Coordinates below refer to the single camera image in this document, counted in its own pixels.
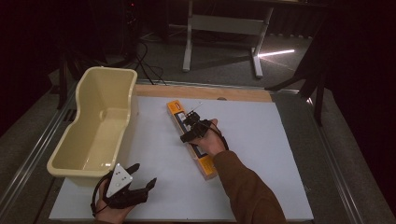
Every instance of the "white paper sheet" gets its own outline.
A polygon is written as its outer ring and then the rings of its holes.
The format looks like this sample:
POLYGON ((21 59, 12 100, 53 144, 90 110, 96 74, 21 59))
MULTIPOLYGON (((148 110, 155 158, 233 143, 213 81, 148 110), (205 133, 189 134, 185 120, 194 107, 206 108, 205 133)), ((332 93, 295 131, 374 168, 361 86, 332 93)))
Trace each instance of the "white paper sheet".
MULTIPOLYGON (((205 181, 191 159, 166 108, 174 98, 138 97, 136 132, 124 135, 119 162, 140 163, 133 188, 157 177, 148 202, 130 220, 234 220, 229 200, 216 177, 205 181)), ((196 107, 201 119, 219 120, 230 150, 273 190, 287 220, 313 219, 289 142, 274 103, 178 99, 186 110, 196 107)), ((51 219, 90 219, 92 187, 66 178, 51 219)))

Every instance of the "black device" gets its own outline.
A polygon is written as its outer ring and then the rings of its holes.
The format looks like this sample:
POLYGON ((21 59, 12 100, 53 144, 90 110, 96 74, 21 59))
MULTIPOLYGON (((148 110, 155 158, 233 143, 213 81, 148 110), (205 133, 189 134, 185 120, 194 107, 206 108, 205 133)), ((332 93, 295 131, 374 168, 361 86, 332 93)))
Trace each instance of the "black device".
POLYGON ((221 141, 224 144, 225 149, 228 150, 228 144, 225 140, 224 136, 221 134, 221 131, 218 129, 216 125, 213 124, 212 121, 204 119, 200 120, 200 116, 195 112, 191 111, 186 115, 186 118, 183 120, 183 123, 186 126, 190 126, 190 130, 180 136, 180 140, 183 143, 190 142, 195 138, 202 138, 205 136, 207 130, 212 130, 215 134, 219 136, 221 141))
MULTIPOLYGON (((134 172, 136 172, 140 167, 140 164, 137 163, 128 169, 126 169, 126 172, 131 175, 134 172)), ((98 184, 96 185, 93 195, 92 195, 92 203, 91 203, 91 210, 92 210, 92 215, 95 217, 96 214, 104 210, 106 207, 110 208, 117 208, 117 209, 123 209, 129 206, 137 205, 140 203, 145 203, 149 197, 149 191, 154 188, 155 183, 157 181, 157 178, 152 179, 149 181, 146 185, 145 188, 142 189, 132 189, 129 190, 129 186, 131 184, 126 185, 119 191, 117 191, 115 194, 113 194, 110 197, 107 197, 107 191, 108 187, 111 183, 111 178, 114 174, 114 171, 110 171, 107 175, 104 175, 101 180, 99 180, 98 184), (102 195, 103 201, 107 204, 104 208, 100 208, 100 210, 96 210, 96 193, 99 190, 100 185, 103 183, 103 181, 107 180, 107 183, 105 184, 105 190, 102 195)))

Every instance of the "sleeve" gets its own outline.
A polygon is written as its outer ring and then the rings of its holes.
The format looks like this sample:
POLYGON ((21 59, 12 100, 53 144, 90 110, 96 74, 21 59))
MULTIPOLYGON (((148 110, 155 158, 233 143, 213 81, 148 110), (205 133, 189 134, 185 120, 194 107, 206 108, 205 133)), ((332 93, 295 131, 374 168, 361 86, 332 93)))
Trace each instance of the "sleeve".
POLYGON ((95 221, 93 222, 93 224, 113 224, 113 223, 95 220, 95 221))
POLYGON ((238 223, 287 223, 275 194, 232 151, 213 159, 238 223))

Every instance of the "table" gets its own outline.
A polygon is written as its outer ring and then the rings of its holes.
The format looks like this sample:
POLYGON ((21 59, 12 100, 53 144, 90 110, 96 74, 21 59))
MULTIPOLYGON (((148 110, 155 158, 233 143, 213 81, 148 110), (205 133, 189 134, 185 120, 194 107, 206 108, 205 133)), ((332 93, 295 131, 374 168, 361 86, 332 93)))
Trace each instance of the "table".
MULTIPOLYGON (((255 170, 273 189, 288 220, 313 219, 280 117, 275 105, 271 103, 268 92, 146 85, 136 85, 136 90, 139 95, 140 111, 136 127, 139 132, 136 132, 132 138, 128 137, 128 131, 125 132, 119 155, 120 163, 135 163, 140 160, 141 168, 134 176, 134 179, 141 180, 141 182, 137 181, 137 185, 146 183, 155 176, 158 177, 158 181, 155 189, 149 194, 148 202, 137 206, 128 216, 129 220, 233 220, 228 198, 222 190, 219 179, 204 181, 187 149, 180 144, 176 127, 171 119, 164 119, 167 117, 166 112, 158 109, 158 105, 161 107, 163 102, 174 97, 177 97, 182 104, 185 103, 186 108, 197 102, 204 102, 197 112, 202 117, 219 118, 219 127, 223 133, 233 137, 227 138, 229 146, 244 164, 255 170), (226 98, 228 101, 217 101, 218 98, 226 98), (241 119, 242 122, 235 120, 231 111, 238 110, 238 107, 242 108, 250 119, 241 119), (271 119, 253 119, 262 112, 277 116, 272 116, 271 119), (247 133, 247 129, 235 128, 235 125, 241 123, 246 123, 254 134, 246 135, 244 133, 247 133), (148 134, 151 134, 150 141, 142 141, 141 139, 148 134), (266 148, 260 147, 262 140, 266 142, 266 148)), ((82 187, 66 178, 49 218, 63 220, 92 218, 87 205, 91 194, 91 186, 82 187)))

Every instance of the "metal frame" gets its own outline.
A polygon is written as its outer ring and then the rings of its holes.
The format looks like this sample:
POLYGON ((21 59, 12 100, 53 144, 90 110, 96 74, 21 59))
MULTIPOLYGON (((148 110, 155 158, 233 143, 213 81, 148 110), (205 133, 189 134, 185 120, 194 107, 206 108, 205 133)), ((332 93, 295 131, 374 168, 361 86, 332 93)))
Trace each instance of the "metal frame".
POLYGON ((53 135, 55 135, 56 131, 59 128, 59 125, 62 123, 69 105, 75 99, 76 86, 77 82, 73 84, 71 90, 66 96, 65 104, 63 105, 63 107, 61 107, 61 109, 58 110, 52 117, 49 125, 41 134, 38 141, 35 143, 35 146, 33 147, 31 153, 25 159, 15 175, 12 177, 12 180, 7 186, 7 189, 4 191, 3 195, 1 195, 0 223, 3 223, 6 219, 9 210, 12 208, 12 204, 14 204, 17 200, 30 175, 37 166, 44 152, 47 150, 47 146, 52 140, 53 135))
POLYGON ((256 47, 252 48, 251 57, 253 61, 254 71, 257 78, 262 78, 262 65, 260 63, 259 52, 262 48, 262 41, 271 19, 273 8, 269 7, 265 13, 263 21, 235 19, 225 17, 203 16, 192 13, 192 0, 189 1, 189 18, 187 24, 187 44, 184 53, 183 72, 189 72, 191 66, 192 30, 217 31, 223 33, 234 33, 241 35, 256 35, 259 40, 256 47))

